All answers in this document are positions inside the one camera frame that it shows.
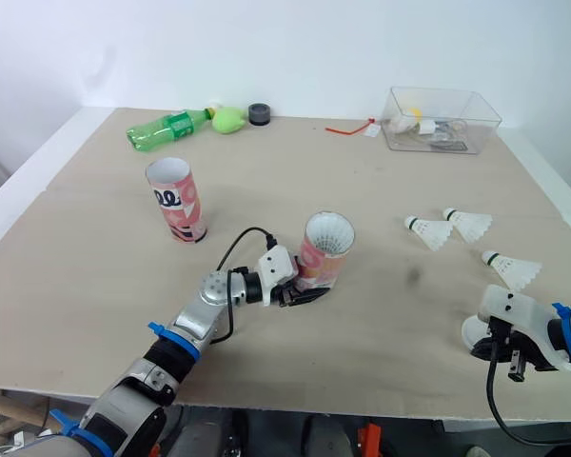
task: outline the paper cup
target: paper cup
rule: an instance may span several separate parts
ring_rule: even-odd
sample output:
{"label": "paper cup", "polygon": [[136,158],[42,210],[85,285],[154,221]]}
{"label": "paper cup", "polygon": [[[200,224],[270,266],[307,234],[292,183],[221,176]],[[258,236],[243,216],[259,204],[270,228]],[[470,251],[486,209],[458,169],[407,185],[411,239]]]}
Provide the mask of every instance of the paper cup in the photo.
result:
{"label": "paper cup", "polygon": [[305,239],[298,256],[299,291],[332,288],[353,245],[355,231],[344,216],[336,212],[318,212],[306,223]]}
{"label": "paper cup", "polygon": [[150,164],[146,177],[173,236],[179,241],[201,241],[207,227],[201,218],[201,201],[190,165],[167,157]]}

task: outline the blue cable tie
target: blue cable tie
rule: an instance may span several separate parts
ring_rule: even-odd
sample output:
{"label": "blue cable tie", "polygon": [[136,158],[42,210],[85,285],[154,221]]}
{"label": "blue cable tie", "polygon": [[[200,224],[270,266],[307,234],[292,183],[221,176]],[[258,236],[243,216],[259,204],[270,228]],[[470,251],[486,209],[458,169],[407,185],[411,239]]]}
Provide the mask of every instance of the blue cable tie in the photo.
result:
{"label": "blue cable tie", "polygon": [[167,338],[168,340],[172,341],[182,349],[186,350],[192,356],[195,362],[197,362],[201,357],[201,352],[199,352],[199,349],[197,349],[189,341],[182,338],[177,333],[165,329],[164,326],[157,324],[156,322],[150,322],[148,324],[148,328],[150,328],[156,336],[162,336],[163,338]]}
{"label": "blue cable tie", "polygon": [[113,457],[114,453],[110,446],[106,444],[104,440],[102,440],[99,436],[94,433],[91,433],[88,430],[84,430],[83,428],[78,427],[78,423],[70,420],[66,414],[61,412],[59,409],[52,409],[50,411],[50,415],[55,418],[57,422],[62,425],[61,434],[64,436],[80,436],[81,438],[85,439],[86,441],[90,442],[92,445],[97,447],[104,457]]}
{"label": "blue cable tie", "polygon": [[557,314],[561,317],[562,336],[564,336],[564,342],[571,356],[571,308],[561,303],[553,303],[552,306],[556,308]]}

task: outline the orange object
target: orange object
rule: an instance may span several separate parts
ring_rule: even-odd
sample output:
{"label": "orange object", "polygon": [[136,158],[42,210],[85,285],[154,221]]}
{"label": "orange object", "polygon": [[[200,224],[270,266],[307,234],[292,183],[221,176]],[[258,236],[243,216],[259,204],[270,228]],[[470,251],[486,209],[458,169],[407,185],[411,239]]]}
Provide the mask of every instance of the orange object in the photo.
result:
{"label": "orange object", "polygon": [[375,122],[374,117],[370,117],[370,118],[368,118],[368,122],[366,122],[364,125],[362,125],[359,129],[355,129],[353,131],[336,130],[336,129],[331,129],[330,127],[326,127],[325,129],[327,131],[331,131],[333,133],[340,133],[341,135],[353,135],[353,134],[357,133],[358,131],[365,129],[370,124],[374,124],[374,122]]}
{"label": "orange object", "polygon": [[148,457],[159,457],[160,453],[161,453],[161,446],[159,446],[159,444],[157,443],[150,450],[150,454],[148,455]]}
{"label": "orange object", "polygon": [[379,451],[381,447],[381,428],[374,424],[368,424],[365,428],[358,429],[358,446],[362,451],[362,457],[382,457]]}

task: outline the shuttlecock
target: shuttlecock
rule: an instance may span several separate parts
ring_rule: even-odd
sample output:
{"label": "shuttlecock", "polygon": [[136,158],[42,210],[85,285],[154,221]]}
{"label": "shuttlecock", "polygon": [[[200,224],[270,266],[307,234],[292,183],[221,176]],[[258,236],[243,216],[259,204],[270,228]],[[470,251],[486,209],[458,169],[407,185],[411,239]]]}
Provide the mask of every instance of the shuttlecock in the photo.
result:
{"label": "shuttlecock", "polygon": [[508,288],[515,292],[523,290],[541,270],[539,262],[512,259],[494,250],[483,252],[482,261],[494,268]]}
{"label": "shuttlecock", "polygon": [[466,243],[474,243],[480,240],[493,222],[493,217],[490,214],[462,212],[454,208],[445,209],[443,216],[444,219],[453,223]]}
{"label": "shuttlecock", "polygon": [[398,114],[389,121],[387,129],[393,133],[404,133],[405,131],[415,128],[422,118],[423,113],[420,109],[407,109],[404,113],[398,112]]}
{"label": "shuttlecock", "polygon": [[448,221],[425,221],[416,216],[408,216],[405,225],[419,235],[431,250],[438,250],[450,236],[453,224]]}
{"label": "shuttlecock", "polygon": [[355,237],[353,226],[344,216],[328,211],[311,216],[305,234],[311,245],[329,255],[345,253]]}

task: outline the green plastic bottle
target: green plastic bottle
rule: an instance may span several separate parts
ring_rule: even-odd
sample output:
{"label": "green plastic bottle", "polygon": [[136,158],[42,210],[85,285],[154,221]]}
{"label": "green plastic bottle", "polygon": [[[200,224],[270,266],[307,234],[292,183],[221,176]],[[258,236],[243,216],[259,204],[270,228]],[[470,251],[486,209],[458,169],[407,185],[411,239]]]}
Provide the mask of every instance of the green plastic bottle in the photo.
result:
{"label": "green plastic bottle", "polygon": [[169,114],[143,126],[127,130],[127,138],[137,150],[152,148],[191,135],[214,115],[214,109],[182,111]]}

